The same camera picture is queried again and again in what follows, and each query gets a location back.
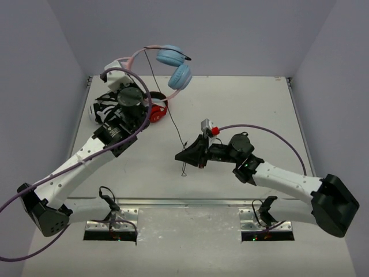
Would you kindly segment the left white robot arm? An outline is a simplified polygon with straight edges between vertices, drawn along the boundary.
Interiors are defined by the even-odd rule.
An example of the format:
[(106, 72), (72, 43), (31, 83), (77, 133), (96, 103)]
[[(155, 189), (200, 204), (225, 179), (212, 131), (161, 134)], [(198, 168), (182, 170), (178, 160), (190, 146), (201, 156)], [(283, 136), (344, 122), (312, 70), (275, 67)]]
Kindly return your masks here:
[(98, 169), (118, 158), (149, 126), (150, 98), (146, 85), (121, 84), (113, 94), (118, 103), (86, 143), (48, 177), (18, 188), (21, 203), (45, 237), (72, 223), (95, 221), (119, 225), (123, 212), (109, 195), (72, 200), (70, 195)]

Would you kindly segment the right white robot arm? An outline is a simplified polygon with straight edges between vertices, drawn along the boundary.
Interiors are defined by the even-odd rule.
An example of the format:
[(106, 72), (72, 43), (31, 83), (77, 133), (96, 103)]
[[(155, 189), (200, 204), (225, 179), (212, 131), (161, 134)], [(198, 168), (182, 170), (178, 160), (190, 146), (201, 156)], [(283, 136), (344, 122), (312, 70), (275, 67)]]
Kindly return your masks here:
[(269, 196), (262, 201), (257, 216), (267, 228), (288, 220), (315, 224), (334, 237), (346, 235), (360, 205), (339, 177), (293, 173), (256, 157), (253, 151), (246, 132), (233, 135), (228, 144), (210, 143), (200, 134), (175, 160), (198, 168), (208, 161), (233, 163), (232, 172), (241, 183), (288, 195), (288, 199)]

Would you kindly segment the pink blue cat-ear headphones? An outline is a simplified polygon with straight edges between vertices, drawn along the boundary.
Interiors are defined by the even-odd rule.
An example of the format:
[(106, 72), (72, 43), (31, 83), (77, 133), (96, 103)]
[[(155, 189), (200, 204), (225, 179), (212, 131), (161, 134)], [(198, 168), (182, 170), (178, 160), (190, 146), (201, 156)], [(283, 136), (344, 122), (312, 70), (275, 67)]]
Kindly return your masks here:
[(116, 61), (123, 61), (123, 66), (126, 69), (131, 69), (135, 57), (146, 50), (157, 50), (156, 60), (162, 64), (175, 67), (175, 71), (168, 81), (168, 86), (174, 90), (174, 92), (167, 96), (164, 100), (170, 100), (174, 98), (179, 92), (184, 90), (192, 79), (192, 73), (189, 65), (185, 64), (185, 61), (191, 61), (191, 58), (185, 55), (182, 50), (173, 45), (150, 45), (145, 46), (142, 49), (136, 51), (130, 57), (117, 58)]

